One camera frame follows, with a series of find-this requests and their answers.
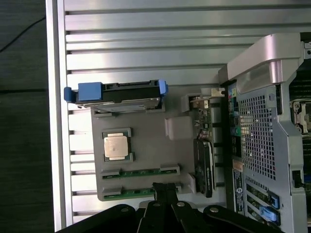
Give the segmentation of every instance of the perforated metal panel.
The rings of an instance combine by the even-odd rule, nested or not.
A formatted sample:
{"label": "perforated metal panel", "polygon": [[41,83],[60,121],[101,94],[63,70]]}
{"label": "perforated metal panel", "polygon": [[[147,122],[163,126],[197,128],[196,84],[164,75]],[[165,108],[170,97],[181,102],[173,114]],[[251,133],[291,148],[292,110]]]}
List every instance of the perforated metal panel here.
{"label": "perforated metal panel", "polygon": [[272,114],[265,96],[239,101],[239,112],[244,165],[275,180]]}

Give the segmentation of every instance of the aluminum slotted panel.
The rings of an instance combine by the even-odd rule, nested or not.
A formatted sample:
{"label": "aluminum slotted panel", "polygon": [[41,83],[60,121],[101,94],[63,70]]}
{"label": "aluminum slotted panel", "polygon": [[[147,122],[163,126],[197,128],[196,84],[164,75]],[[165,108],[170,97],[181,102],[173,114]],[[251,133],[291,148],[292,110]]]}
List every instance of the aluminum slotted panel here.
{"label": "aluminum slotted panel", "polygon": [[[258,38],[311,31],[305,1],[47,0],[46,6],[56,230],[107,208],[94,195],[89,111],[62,100],[65,86],[157,78],[216,84],[218,70]],[[186,198],[225,201],[224,190],[211,200]]]}

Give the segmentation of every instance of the cpu processor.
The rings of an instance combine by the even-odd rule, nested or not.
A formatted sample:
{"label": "cpu processor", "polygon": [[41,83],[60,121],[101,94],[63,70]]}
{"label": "cpu processor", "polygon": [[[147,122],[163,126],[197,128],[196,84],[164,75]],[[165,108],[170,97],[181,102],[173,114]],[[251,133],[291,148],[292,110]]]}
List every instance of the cpu processor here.
{"label": "cpu processor", "polygon": [[132,162],[131,128],[109,129],[103,132],[104,162]]}

